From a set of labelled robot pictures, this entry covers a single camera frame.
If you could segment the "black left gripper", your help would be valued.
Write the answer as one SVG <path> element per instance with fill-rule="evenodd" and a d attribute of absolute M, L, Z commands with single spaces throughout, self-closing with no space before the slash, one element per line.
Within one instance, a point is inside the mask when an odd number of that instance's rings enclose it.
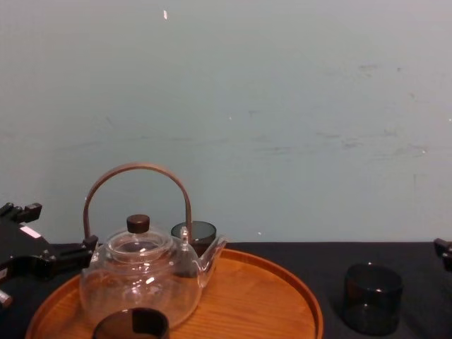
<path fill-rule="evenodd" d="M 49 280 L 62 273 L 87 268 L 98 245 L 93 235 L 80 244 L 49 243 L 36 231 L 20 223 L 39 219 L 42 205 L 25 207 L 6 203 L 1 207 L 1 282 L 19 276 Z"/>

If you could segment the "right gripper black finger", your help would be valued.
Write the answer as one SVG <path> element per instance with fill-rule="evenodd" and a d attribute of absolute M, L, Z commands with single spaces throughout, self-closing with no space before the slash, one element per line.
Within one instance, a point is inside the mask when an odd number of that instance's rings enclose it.
<path fill-rule="evenodd" d="M 434 240 L 434 249 L 436 255 L 442 260 L 444 269 L 448 272 L 452 271 L 451 242 L 436 238 Z"/>

